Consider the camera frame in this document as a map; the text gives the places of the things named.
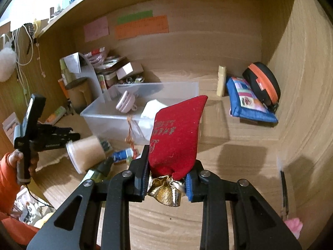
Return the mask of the orange sleeve forearm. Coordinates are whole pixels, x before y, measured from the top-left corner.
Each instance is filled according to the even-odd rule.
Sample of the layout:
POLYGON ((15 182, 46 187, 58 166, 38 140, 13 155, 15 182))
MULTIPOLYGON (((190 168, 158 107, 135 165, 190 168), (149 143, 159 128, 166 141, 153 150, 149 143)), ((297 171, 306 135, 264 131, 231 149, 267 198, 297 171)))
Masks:
POLYGON ((38 228, 11 217, 21 186, 17 183, 17 170, 7 161, 9 154, 5 154, 1 160, 1 225, 15 243, 25 248, 38 232, 38 228))

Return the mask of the left hand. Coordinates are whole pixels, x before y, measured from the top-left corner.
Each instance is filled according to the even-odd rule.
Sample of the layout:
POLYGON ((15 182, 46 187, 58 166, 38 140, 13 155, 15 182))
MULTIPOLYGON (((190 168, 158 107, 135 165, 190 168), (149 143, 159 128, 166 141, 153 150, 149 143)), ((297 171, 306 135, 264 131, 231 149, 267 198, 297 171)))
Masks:
MULTIPOLYGON (((19 150, 14 150, 9 154, 7 161, 9 165, 16 170, 17 164, 21 161, 24 161, 24 155, 19 150)), ((30 167, 29 167, 29 173, 31 177, 34 176, 34 174, 36 173, 38 162, 39 162, 39 154, 33 155, 30 159, 30 167)))

